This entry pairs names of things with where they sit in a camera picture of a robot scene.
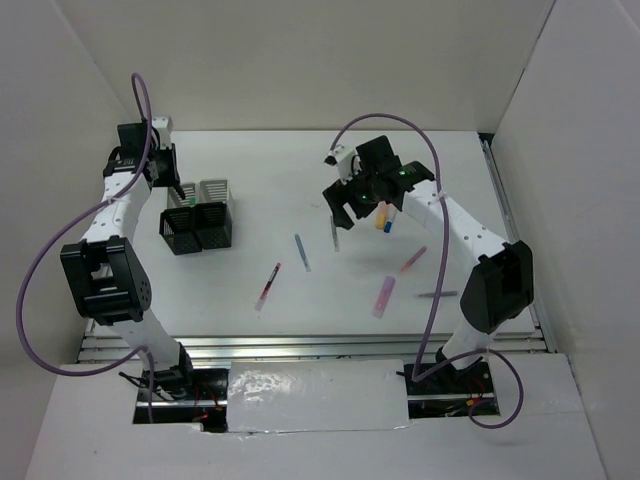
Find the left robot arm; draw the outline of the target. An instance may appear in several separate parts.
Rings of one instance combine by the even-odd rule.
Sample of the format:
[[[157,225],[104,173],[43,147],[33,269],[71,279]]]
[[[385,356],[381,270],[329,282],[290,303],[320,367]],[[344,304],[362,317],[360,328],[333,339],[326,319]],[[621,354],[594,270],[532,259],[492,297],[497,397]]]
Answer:
[[[180,184],[172,121],[155,117],[121,124],[117,132],[120,144],[103,170],[106,205],[78,243],[62,248],[60,259],[80,315],[142,350],[142,385],[162,398],[184,400],[198,376],[185,348],[153,313],[151,281],[131,244],[152,188]]]

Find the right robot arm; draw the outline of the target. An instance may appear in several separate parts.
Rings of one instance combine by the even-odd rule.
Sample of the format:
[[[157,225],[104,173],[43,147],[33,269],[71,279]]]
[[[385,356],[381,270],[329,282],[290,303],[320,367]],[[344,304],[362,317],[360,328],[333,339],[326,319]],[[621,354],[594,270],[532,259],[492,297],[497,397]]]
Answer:
[[[459,300],[460,321],[436,355],[438,384],[448,392],[460,391],[496,331],[534,301],[530,247],[487,229],[438,189],[426,166],[402,163],[386,136],[355,148],[337,145],[325,162],[338,170],[337,180],[323,192],[337,227],[349,230],[379,203],[391,204],[440,235],[447,254],[461,265],[466,283]]]

